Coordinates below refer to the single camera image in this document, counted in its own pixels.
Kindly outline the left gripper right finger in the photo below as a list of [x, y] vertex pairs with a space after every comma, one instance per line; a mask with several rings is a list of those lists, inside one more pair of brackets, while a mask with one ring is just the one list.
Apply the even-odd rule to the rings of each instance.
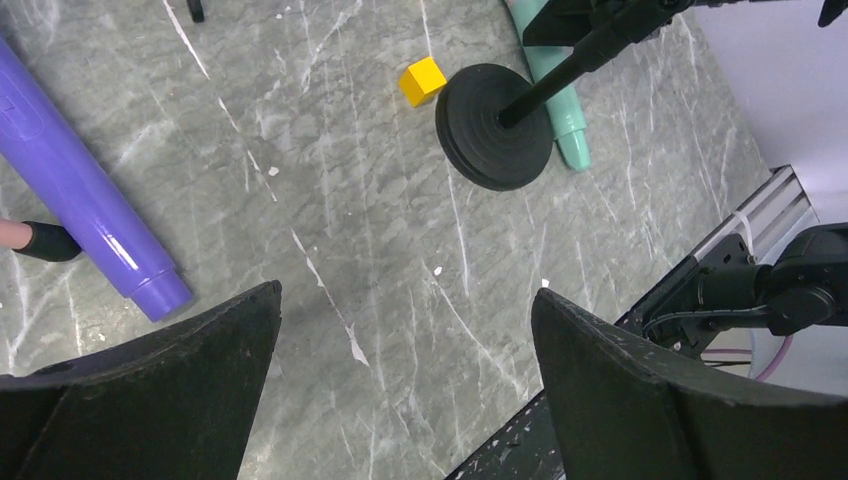
[[847, 401], [688, 359], [542, 289], [536, 356], [570, 479], [843, 479]]

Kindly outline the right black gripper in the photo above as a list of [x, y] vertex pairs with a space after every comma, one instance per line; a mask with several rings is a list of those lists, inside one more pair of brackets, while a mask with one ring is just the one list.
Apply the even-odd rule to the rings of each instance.
[[[523, 46], [575, 46], [590, 33], [609, 20], [629, 3], [636, 1], [553, 0], [542, 1], [538, 13], [531, 16], [521, 33]], [[720, 8], [739, 2], [762, 3], [776, 1], [660, 1], [666, 4], [688, 2], [688, 7]], [[847, 9], [847, 1], [822, 1], [817, 25], [829, 26]]]

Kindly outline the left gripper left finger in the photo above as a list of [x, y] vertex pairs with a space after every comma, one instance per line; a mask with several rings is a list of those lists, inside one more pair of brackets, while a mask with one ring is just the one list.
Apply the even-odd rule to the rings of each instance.
[[1, 379], [5, 479], [234, 479], [281, 326], [262, 283], [118, 346]]

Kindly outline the black round-base microphone stand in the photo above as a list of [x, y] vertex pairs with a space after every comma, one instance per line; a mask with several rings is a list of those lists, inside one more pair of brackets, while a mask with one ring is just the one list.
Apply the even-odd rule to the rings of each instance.
[[438, 96], [435, 125], [450, 163], [467, 179], [493, 191], [534, 181], [548, 164], [554, 142], [544, 103], [582, 75], [609, 63], [687, 10], [688, 2], [637, 0], [588, 35], [535, 84], [504, 66], [465, 67]]

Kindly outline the purple plastic microphone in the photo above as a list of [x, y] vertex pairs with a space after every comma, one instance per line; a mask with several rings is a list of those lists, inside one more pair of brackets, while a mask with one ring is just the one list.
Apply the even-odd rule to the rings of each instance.
[[1, 46], [1, 154], [151, 321], [192, 300], [172, 258], [7, 44]]

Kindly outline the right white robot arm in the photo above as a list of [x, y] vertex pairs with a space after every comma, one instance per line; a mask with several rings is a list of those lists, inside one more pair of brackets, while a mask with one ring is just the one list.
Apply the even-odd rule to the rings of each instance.
[[847, 226], [814, 226], [776, 246], [809, 209], [790, 167], [781, 167], [678, 263], [616, 326], [700, 359], [722, 332], [766, 329], [791, 342], [813, 325], [847, 324]]

